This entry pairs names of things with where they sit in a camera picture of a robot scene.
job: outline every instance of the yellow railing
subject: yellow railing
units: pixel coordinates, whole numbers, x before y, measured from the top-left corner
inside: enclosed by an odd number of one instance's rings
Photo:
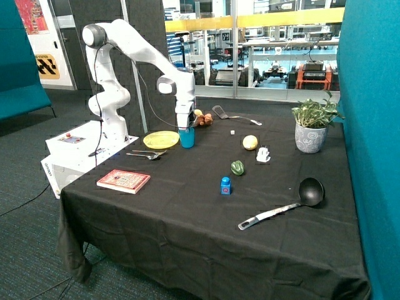
[[[237,26],[239,28],[249,28],[258,26],[340,23],[343,20],[343,14],[343,7],[275,12],[273,14],[252,14],[248,16],[238,16]],[[231,16],[165,22],[167,33],[186,30],[201,31],[210,29],[224,29],[232,28],[232,26],[233,19]]]

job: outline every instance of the green pepper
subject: green pepper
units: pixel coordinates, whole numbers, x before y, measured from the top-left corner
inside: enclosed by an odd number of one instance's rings
[[[240,176],[244,173],[244,165],[241,161],[234,161],[231,163],[231,171],[233,174]]]

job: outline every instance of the lemon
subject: lemon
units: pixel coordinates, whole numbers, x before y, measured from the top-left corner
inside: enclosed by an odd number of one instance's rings
[[[243,139],[243,147],[247,150],[254,150],[258,145],[258,140],[255,136],[246,136]]]

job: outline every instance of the red book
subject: red book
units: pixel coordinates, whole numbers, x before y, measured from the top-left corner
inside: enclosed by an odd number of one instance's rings
[[[136,194],[146,182],[150,179],[150,175],[112,170],[110,173],[101,178],[97,185],[108,188],[115,189],[117,191]]]

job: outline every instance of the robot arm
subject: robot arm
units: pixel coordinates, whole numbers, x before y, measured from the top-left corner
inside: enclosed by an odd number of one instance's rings
[[[159,68],[164,75],[157,81],[158,91],[175,95],[177,126],[180,129],[190,126],[195,101],[194,75],[191,71],[176,68],[122,19],[112,23],[87,25],[83,29],[82,38],[87,45],[86,55],[93,79],[104,88],[104,92],[89,100],[89,107],[97,115],[102,113],[106,128],[120,138],[128,135],[125,120],[118,116],[116,109],[126,105],[130,95],[116,79],[109,55],[112,48],[118,48],[134,62],[150,63]]]

